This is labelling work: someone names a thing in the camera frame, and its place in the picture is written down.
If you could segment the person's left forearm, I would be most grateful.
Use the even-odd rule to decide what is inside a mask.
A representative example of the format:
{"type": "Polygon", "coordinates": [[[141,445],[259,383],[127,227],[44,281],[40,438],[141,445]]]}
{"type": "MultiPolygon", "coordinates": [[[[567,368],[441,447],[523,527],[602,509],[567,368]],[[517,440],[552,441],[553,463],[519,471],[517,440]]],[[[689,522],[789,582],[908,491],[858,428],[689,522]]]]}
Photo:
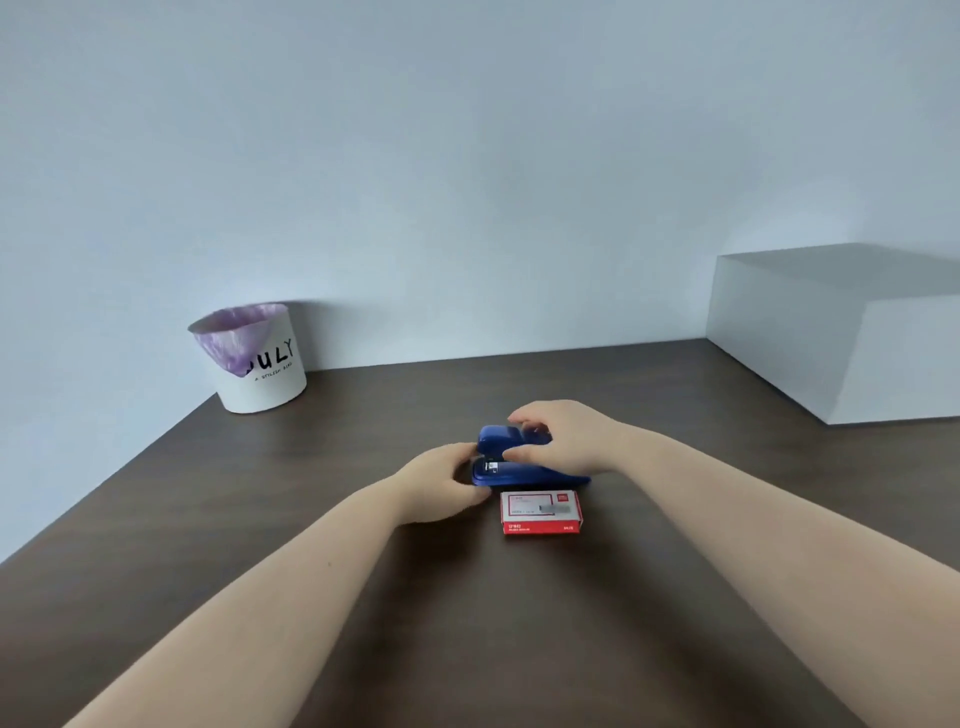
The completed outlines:
{"type": "Polygon", "coordinates": [[[289,728],[411,502],[355,492],[216,593],[63,728],[289,728]]]}

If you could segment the person's right forearm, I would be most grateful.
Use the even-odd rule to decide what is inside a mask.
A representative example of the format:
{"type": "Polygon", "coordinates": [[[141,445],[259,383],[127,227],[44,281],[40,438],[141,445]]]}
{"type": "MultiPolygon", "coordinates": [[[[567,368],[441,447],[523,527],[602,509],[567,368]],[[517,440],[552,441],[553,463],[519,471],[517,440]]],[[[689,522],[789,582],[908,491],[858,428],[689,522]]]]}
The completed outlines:
{"type": "Polygon", "coordinates": [[[665,435],[608,461],[870,728],[960,728],[960,571],[665,435]]]}

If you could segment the white rectangular box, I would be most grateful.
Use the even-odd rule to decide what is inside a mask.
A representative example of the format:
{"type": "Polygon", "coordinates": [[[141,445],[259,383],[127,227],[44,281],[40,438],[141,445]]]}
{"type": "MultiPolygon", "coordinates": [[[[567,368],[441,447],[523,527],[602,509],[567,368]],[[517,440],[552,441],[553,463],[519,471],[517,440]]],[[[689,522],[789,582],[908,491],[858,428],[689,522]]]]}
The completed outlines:
{"type": "Polygon", "coordinates": [[[706,338],[830,426],[960,417],[960,259],[864,243],[723,255],[706,338]]]}

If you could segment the person's left hand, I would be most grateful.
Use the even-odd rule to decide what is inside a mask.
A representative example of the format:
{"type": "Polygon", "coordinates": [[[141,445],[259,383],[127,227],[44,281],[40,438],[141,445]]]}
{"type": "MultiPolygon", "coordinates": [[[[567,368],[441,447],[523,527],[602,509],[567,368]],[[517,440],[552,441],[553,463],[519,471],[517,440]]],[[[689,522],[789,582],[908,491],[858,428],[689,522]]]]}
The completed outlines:
{"type": "Polygon", "coordinates": [[[415,456],[390,476],[390,493],[396,501],[396,518],[400,526],[435,523],[484,504],[492,490],[486,486],[466,484],[456,477],[464,466],[444,468],[439,462],[439,448],[415,456]]]}

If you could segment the red and white staple box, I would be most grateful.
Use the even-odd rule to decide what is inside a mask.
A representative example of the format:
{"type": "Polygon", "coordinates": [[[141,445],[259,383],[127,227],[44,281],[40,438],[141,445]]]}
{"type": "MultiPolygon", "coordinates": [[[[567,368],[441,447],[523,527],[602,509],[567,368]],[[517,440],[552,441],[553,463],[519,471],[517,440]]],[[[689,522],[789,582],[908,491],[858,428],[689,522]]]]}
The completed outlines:
{"type": "Polygon", "coordinates": [[[577,491],[505,491],[500,517],[506,536],[576,535],[583,514],[577,491]]]}

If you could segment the purple bin liner bag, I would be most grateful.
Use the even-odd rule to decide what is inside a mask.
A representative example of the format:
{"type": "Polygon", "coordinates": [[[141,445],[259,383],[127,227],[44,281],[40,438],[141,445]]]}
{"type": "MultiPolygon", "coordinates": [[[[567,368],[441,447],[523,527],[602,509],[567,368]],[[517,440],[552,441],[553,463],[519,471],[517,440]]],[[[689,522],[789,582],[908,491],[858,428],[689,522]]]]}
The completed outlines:
{"type": "Polygon", "coordinates": [[[287,312],[282,302],[227,307],[194,321],[187,331],[217,366],[243,379],[254,369],[274,323],[287,312]]]}

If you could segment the person's right hand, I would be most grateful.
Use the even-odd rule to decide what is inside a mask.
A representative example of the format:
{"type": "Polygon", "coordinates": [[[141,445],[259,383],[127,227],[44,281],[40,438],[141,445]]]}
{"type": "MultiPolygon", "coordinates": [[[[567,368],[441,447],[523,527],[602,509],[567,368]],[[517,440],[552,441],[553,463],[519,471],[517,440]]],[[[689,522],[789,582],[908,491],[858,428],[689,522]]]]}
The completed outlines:
{"type": "Polygon", "coordinates": [[[534,401],[508,420],[522,431],[550,435],[551,462],[537,466],[580,477],[616,471],[631,432],[629,425],[571,399],[534,401]]]}

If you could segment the white round waste bin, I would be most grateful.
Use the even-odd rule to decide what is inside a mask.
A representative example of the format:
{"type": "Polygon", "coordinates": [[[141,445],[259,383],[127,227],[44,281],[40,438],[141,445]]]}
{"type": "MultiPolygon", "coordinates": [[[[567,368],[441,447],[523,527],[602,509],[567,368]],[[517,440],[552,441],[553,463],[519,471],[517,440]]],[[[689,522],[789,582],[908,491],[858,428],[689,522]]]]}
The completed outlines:
{"type": "Polygon", "coordinates": [[[194,339],[203,354],[205,370],[227,412],[236,415],[258,414],[282,407],[306,391],[306,369],[301,348],[294,332],[290,308],[286,303],[284,305],[288,308],[287,314],[273,324],[266,345],[252,360],[252,371],[243,378],[222,370],[194,339]]]}

